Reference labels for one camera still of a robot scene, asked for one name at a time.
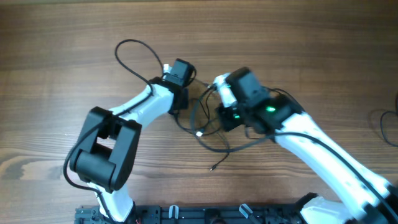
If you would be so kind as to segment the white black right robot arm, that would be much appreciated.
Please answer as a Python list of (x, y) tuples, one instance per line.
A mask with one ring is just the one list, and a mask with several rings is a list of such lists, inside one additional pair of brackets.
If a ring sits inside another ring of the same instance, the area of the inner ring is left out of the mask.
[(271, 138), (309, 166), (338, 196), (302, 198), (299, 215), (306, 223), (397, 223), (397, 187), (369, 170), (327, 136), (291, 97), (262, 86), (247, 67), (217, 76), (224, 129), (240, 124)]

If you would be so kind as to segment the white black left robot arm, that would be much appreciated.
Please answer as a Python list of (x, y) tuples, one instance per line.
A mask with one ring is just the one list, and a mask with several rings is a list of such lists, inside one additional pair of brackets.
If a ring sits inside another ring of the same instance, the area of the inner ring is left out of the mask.
[(99, 202), (78, 208), (75, 223), (136, 223), (136, 209), (129, 195), (128, 180), (136, 157), (141, 131), (159, 116), (187, 108), (186, 87), (196, 74), (195, 67), (176, 59), (161, 77), (147, 81), (143, 92), (127, 103), (106, 110), (91, 109), (76, 144), (63, 165), (84, 182), (81, 189), (92, 191)]

